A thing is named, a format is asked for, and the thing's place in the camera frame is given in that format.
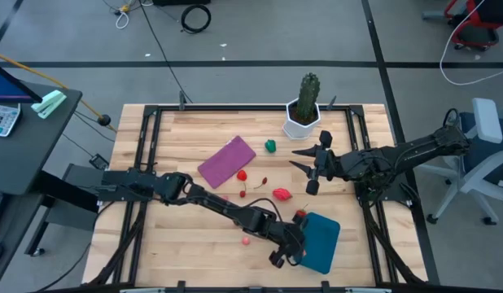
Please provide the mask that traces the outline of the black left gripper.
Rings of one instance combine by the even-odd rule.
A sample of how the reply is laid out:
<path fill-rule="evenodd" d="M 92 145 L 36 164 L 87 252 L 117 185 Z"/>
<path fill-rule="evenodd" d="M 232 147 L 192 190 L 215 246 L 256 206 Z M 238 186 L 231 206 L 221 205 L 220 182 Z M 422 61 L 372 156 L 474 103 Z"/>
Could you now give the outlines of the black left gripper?
<path fill-rule="evenodd" d="M 291 266 L 297 266 L 304 255 L 304 228 L 307 220 L 304 217 L 292 217 L 292 222 L 284 222 L 273 212 L 269 212 L 269 240 L 278 245 L 276 251 L 269 255 L 269 261 L 281 268 L 285 261 Z"/>

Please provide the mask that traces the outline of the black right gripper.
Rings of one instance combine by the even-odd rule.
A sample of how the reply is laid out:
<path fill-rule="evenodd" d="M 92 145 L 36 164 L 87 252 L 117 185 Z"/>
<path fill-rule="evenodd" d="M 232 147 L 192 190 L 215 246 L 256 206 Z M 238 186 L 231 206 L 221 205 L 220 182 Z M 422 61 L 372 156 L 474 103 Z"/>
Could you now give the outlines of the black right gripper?
<path fill-rule="evenodd" d="M 332 143 L 330 132 L 322 130 L 319 136 L 319 144 L 304 150 L 292 151 L 295 155 L 313 157 L 313 167 L 290 160 L 290 163 L 304 172 L 308 178 L 306 192 L 309 195 L 316 195 L 320 186 L 319 177 L 325 177 L 331 181 L 337 174 L 337 163 L 334 152 L 330 149 Z"/>

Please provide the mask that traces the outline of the teal tupperware container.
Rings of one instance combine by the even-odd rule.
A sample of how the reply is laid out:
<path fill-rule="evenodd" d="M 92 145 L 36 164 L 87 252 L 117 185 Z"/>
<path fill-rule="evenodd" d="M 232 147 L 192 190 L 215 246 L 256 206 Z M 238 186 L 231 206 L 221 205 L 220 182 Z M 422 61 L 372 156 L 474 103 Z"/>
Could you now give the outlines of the teal tupperware container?
<path fill-rule="evenodd" d="M 308 213 L 304 220 L 304 249 L 297 262 L 313 271 L 328 274 L 335 255 L 340 224 L 315 212 Z"/>

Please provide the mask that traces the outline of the white hexagonal plant pot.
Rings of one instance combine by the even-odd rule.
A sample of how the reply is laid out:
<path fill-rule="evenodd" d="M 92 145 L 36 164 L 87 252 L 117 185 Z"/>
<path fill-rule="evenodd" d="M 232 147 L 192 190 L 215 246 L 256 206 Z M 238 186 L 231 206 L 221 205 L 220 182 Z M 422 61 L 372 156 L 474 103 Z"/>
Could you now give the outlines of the white hexagonal plant pot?
<path fill-rule="evenodd" d="M 295 120 L 291 114 L 295 110 L 297 103 L 298 99 L 296 98 L 286 104 L 286 119 L 282 130 L 290 140 L 306 140 L 310 137 L 313 130 L 320 124 L 321 113 L 318 105 L 314 103 L 314 119 L 311 123 L 303 125 Z"/>

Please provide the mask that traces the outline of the green cactus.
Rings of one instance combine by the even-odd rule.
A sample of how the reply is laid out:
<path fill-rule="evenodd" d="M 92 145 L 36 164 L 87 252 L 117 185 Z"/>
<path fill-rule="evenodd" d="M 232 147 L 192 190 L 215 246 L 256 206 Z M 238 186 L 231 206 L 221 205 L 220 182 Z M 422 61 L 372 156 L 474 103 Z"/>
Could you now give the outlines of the green cactus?
<path fill-rule="evenodd" d="M 320 81 L 316 74 L 307 73 L 300 86 L 296 107 L 296 118 L 301 124 L 309 124 L 314 120 L 315 102 L 320 93 Z"/>

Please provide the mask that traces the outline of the purple folded cloth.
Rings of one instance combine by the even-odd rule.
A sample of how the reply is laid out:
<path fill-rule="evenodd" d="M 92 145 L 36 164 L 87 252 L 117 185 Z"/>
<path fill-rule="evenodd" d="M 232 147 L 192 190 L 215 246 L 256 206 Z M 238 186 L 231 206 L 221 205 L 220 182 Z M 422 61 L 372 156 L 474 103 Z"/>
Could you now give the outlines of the purple folded cloth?
<path fill-rule="evenodd" d="M 240 136 L 236 136 L 205 160 L 198 167 L 198 172 L 211 188 L 216 189 L 255 157 L 256 153 L 248 144 Z"/>

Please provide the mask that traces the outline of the white and blue office chair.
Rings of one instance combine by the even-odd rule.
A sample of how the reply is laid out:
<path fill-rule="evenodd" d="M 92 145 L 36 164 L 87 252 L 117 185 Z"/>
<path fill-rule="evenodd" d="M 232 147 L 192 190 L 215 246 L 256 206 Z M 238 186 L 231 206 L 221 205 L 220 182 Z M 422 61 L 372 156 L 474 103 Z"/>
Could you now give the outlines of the white and blue office chair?
<path fill-rule="evenodd" d="M 466 155 L 445 156 L 445 168 L 422 164 L 418 168 L 445 178 L 449 188 L 427 221 L 435 224 L 455 195 L 472 195 L 485 213 L 482 222 L 496 225 L 498 216 L 489 198 L 503 202 L 503 114 L 491 99 L 473 98 L 473 111 L 462 112 L 454 122 L 470 141 Z"/>

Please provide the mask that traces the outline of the black power adapter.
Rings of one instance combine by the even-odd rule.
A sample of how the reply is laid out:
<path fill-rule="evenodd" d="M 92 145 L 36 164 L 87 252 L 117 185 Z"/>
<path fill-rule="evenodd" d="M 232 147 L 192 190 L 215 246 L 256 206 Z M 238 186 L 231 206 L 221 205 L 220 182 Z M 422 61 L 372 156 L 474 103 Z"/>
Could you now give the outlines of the black power adapter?
<path fill-rule="evenodd" d="M 96 169 L 99 169 L 99 170 L 107 170 L 108 167 L 109 167 L 109 162 L 104 159 L 100 154 L 96 154 L 96 155 L 93 155 L 90 159 L 89 159 L 89 163 Z"/>

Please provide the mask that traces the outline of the red office chair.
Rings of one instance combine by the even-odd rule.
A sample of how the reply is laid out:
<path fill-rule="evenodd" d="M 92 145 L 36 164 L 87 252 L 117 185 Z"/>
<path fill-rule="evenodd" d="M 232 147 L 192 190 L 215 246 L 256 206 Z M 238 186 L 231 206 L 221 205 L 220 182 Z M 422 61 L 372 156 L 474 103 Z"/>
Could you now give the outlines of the red office chair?
<path fill-rule="evenodd" d="M 450 0 L 442 11 L 424 11 L 422 19 L 445 21 L 453 29 L 449 42 L 455 50 L 470 47 L 486 51 L 499 42 L 503 0 Z"/>

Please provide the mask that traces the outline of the grey metal stand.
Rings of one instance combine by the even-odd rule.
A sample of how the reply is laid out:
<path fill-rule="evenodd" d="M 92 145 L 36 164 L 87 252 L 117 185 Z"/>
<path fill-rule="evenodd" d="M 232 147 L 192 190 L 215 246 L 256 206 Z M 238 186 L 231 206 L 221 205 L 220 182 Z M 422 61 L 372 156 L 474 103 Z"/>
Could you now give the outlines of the grey metal stand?
<path fill-rule="evenodd" d="M 42 197 L 39 205 L 46 210 L 24 251 L 26 255 L 45 253 L 40 242 L 50 224 L 87 231 L 94 229 L 98 215 L 94 187 L 101 183 L 102 175 L 101 170 L 75 164 L 70 164 L 61 178 L 46 171 L 37 175 L 32 191 Z"/>

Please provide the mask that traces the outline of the mint green stapler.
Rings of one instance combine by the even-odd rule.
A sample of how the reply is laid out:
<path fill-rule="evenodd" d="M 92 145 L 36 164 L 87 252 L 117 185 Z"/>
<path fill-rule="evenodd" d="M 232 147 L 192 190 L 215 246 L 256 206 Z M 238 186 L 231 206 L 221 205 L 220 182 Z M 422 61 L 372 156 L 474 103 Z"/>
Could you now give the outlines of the mint green stapler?
<path fill-rule="evenodd" d="M 63 92 L 53 90 L 43 96 L 40 103 L 34 103 L 31 109 L 36 112 L 40 118 L 46 119 L 66 98 L 67 96 Z"/>

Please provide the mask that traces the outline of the black desk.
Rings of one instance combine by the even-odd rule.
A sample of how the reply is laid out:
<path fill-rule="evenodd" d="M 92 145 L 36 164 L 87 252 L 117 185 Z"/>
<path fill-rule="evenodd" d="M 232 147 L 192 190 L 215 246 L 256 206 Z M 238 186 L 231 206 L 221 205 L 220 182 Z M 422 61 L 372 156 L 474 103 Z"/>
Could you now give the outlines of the black desk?
<path fill-rule="evenodd" d="M 61 92 L 67 98 L 46 119 L 23 104 L 13 133 L 0 138 L 0 195 L 6 201 L 0 215 L 0 280 L 42 203 L 43 195 L 32 191 L 37 175 L 83 96 L 79 90 Z"/>

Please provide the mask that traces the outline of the white calculator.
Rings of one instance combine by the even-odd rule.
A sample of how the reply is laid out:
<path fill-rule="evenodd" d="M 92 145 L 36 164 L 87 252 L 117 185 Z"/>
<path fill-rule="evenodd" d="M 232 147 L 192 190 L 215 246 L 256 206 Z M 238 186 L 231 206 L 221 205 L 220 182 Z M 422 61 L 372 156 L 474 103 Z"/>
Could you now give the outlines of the white calculator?
<path fill-rule="evenodd" d="M 22 115 L 19 103 L 0 103 L 0 137 L 8 137 Z"/>

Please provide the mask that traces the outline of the dark computer screen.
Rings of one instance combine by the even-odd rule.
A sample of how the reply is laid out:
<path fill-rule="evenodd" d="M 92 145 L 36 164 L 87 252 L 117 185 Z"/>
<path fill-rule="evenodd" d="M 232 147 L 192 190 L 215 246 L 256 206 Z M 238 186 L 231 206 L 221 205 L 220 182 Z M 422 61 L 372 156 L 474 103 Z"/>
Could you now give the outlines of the dark computer screen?
<path fill-rule="evenodd" d="M 42 98 L 0 67 L 0 103 L 40 103 Z"/>

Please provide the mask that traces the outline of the black aluminium table frame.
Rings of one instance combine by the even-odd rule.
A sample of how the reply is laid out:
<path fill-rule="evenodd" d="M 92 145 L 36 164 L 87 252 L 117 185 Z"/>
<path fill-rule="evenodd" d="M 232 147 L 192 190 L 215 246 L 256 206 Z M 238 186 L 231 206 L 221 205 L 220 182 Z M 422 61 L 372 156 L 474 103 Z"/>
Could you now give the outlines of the black aluminium table frame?
<path fill-rule="evenodd" d="M 312 146 L 318 136 L 289 140 L 282 131 L 285 117 L 280 104 L 201 104 L 183 111 L 170 105 L 127 104 L 118 125 L 111 167 L 124 170 L 138 166 L 157 173 L 180 171 L 203 184 L 198 166 L 231 138 L 240 136 L 256 153 L 245 168 L 246 197 L 239 197 L 243 183 L 236 178 L 222 184 L 217 193 L 238 204 L 262 198 L 259 206 L 273 208 L 274 203 L 285 220 L 307 205 L 305 210 L 340 223 L 328 274 L 291 265 L 277 269 L 269 262 L 274 248 L 271 242 L 250 238 L 250 244 L 243 245 L 244 233 L 223 216 L 199 206 L 167 207 L 151 202 L 143 206 L 142 231 L 117 266 L 113 280 L 131 281 L 137 286 L 184 282 L 189 287 L 312 287 L 323 281 L 333 286 L 372 286 L 400 282 L 401 275 L 365 227 L 351 183 L 323 181 L 318 195 L 306 194 L 306 177 L 290 160 L 296 161 L 292 151 Z M 276 142 L 274 153 L 265 149 L 269 139 Z M 254 189 L 264 177 L 267 183 Z M 289 190 L 292 198 L 276 200 L 272 191 L 277 188 Z"/>

